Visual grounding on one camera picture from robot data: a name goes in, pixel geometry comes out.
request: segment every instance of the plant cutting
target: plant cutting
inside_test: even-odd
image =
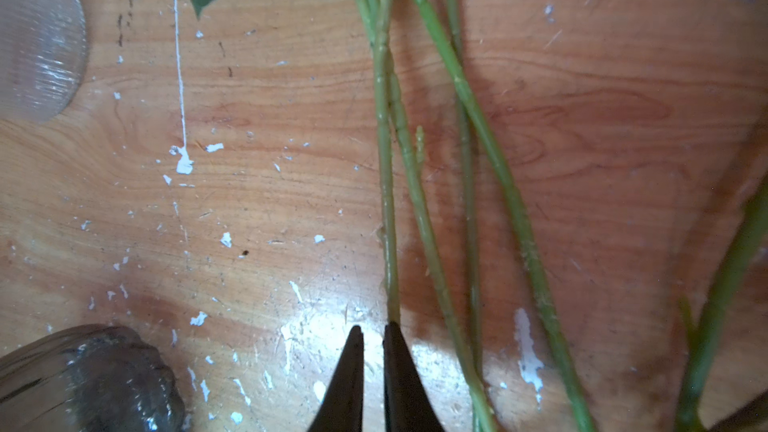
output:
[[[192,0],[199,16],[204,7],[214,0]],[[397,138],[402,157],[408,193],[412,201],[418,232],[424,248],[428,269],[435,286],[438,303],[451,335],[458,362],[469,387],[475,419],[475,430],[492,432],[497,429],[495,418],[482,382],[482,332],[479,299],[478,226],[475,213],[473,162],[473,133],[484,149],[504,195],[504,202],[512,224],[522,264],[528,273],[534,301],[546,331],[554,362],[562,376],[577,428],[581,432],[594,432],[596,427],[590,415],[568,344],[563,336],[552,293],[549,289],[544,265],[534,240],[528,211],[517,188],[504,153],[488,124],[485,113],[470,87],[460,60],[462,52],[461,23],[458,0],[446,0],[451,34],[443,24],[429,0],[413,0],[427,31],[446,65],[456,89],[457,118],[461,139],[462,191],[466,207],[466,269],[470,283],[469,334],[459,325],[453,302],[446,284],[442,260],[429,217],[426,195],[421,182],[423,162],[423,131],[416,134],[416,147],[408,125],[408,116],[402,103],[401,88],[395,74],[394,59],[389,50],[389,25],[393,0],[355,0],[366,31],[373,59],[374,97],[376,102],[377,140],[379,148],[379,185],[381,190],[384,270],[387,291],[387,314],[390,322],[399,322],[398,268],[396,256],[396,225],[392,174],[392,130]],[[690,342],[705,343],[704,333],[692,334]]]

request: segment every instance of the wooden surface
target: wooden surface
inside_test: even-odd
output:
[[[126,324],[176,372],[192,430],[304,430],[314,383],[328,383],[360,324],[365,426],[382,430],[372,68],[353,1],[219,0],[198,22],[178,0],[189,176],[168,154],[183,141],[174,1],[82,2],[91,55],[70,107],[43,125],[0,122],[0,350],[49,329]],[[768,167],[768,0],[463,3],[470,82],[530,207],[600,429],[668,430],[685,360],[677,299],[688,293],[698,309]],[[452,89],[408,0],[397,0],[392,46],[412,126],[426,130],[429,205],[463,310]],[[466,387],[395,162],[404,330],[446,429],[467,430]],[[479,163],[489,396],[506,430],[573,430]],[[707,424],[768,387],[767,265],[756,259],[729,312]],[[540,410],[518,369],[518,308],[546,365]],[[200,311],[208,319],[190,325]]]

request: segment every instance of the clear glass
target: clear glass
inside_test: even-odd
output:
[[[51,119],[82,81],[80,0],[0,0],[0,119]]]

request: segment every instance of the white paint splatter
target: white paint splatter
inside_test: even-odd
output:
[[[181,52],[179,52],[179,0],[174,0],[174,28],[176,39],[176,73],[179,81],[179,109],[181,110],[181,135],[184,139],[184,145],[177,150],[181,154],[179,163],[176,166],[176,172],[179,174],[192,173],[192,164],[187,153],[187,116],[184,113],[184,79],[181,77]]]
[[[203,311],[200,311],[200,313],[197,315],[197,317],[192,317],[190,319],[190,325],[197,325],[197,327],[201,326],[205,323],[205,319],[208,317],[208,314],[206,314]]]
[[[296,285],[296,283],[294,281],[288,281],[288,283],[290,284],[291,288],[293,289],[293,292],[296,293],[296,296],[299,299],[299,303],[301,304],[303,301],[301,300],[301,292],[299,291],[299,286]]]
[[[183,146],[183,147],[171,146],[169,152],[172,156],[175,156],[176,154],[180,155],[179,162],[176,165],[177,174],[185,174],[188,176],[189,174],[192,173],[192,169],[193,169],[192,164],[194,164],[194,160],[190,160],[190,155],[187,152],[187,146]]]
[[[322,403],[322,398],[326,396],[326,385],[318,380],[312,386],[312,389],[315,391],[315,397],[317,397],[317,401]]]
[[[520,375],[526,383],[533,384],[536,389],[536,401],[541,403],[542,395],[539,391],[544,386],[544,383],[536,373],[536,370],[543,368],[544,363],[541,360],[538,360],[536,353],[533,350],[531,321],[528,319],[528,314],[525,313],[525,309],[519,308],[514,312],[514,326],[514,340],[518,342],[521,354],[521,358],[518,360]]]
[[[203,399],[205,399],[205,401],[207,402],[208,394],[210,394],[210,390],[208,389],[208,386],[206,385],[205,380],[200,382],[200,389],[203,391]]]
[[[230,235],[228,232],[225,232],[221,236],[221,240],[219,240],[222,244],[227,246],[228,248],[232,248],[232,235]]]
[[[286,374],[290,373],[290,350],[291,347],[293,347],[293,333],[290,331],[290,326],[288,324],[283,325],[283,327],[280,328],[280,332],[283,334],[283,340],[286,342],[286,366],[285,366],[285,372]]]
[[[233,379],[232,381],[233,381],[233,382],[235,382],[235,384],[237,385],[237,387],[239,387],[239,388],[240,388],[240,395],[242,395],[243,397],[245,397],[245,405],[247,405],[248,407],[250,407],[250,397],[248,397],[248,396],[245,394],[245,389],[243,389],[243,384],[240,382],[240,380],[239,380],[239,379]]]
[[[275,385],[272,382],[272,376],[266,370],[264,370],[264,382],[266,382],[266,388],[268,390],[273,390],[275,388]]]
[[[195,375],[194,375],[194,370],[192,370],[191,368],[187,367],[187,372],[189,372],[189,373],[190,373],[190,377],[192,378],[192,388],[193,388],[193,389],[195,389],[195,390],[197,390],[197,385],[196,385],[196,383],[194,382],[194,381],[195,381],[195,379],[196,379],[196,377],[195,377]]]

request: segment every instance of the wood grain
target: wood grain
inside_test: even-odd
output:
[[[414,7],[396,1],[393,53],[412,126],[426,130],[429,205],[463,310],[451,84]],[[768,168],[768,0],[462,1],[469,79],[531,209],[600,429],[668,430],[685,360],[677,299],[701,305]],[[71,106],[43,125],[0,122],[0,350],[48,324],[126,324],[174,369],[193,430],[232,430],[233,411],[243,430],[304,430],[313,384],[327,384],[360,324],[365,428],[382,430],[376,121],[353,1],[218,0],[198,22],[179,0],[189,176],[168,154],[183,140],[173,0],[82,2],[91,55]],[[224,150],[203,150],[218,142]],[[437,415],[467,430],[466,387],[395,162],[404,332]],[[506,430],[572,430],[536,321],[541,410],[520,377],[512,316],[534,309],[494,177],[478,163],[490,397]],[[768,387],[767,265],[756,259],[730,311],[707,424]],[[191,326],[199,311],[208,319]]]

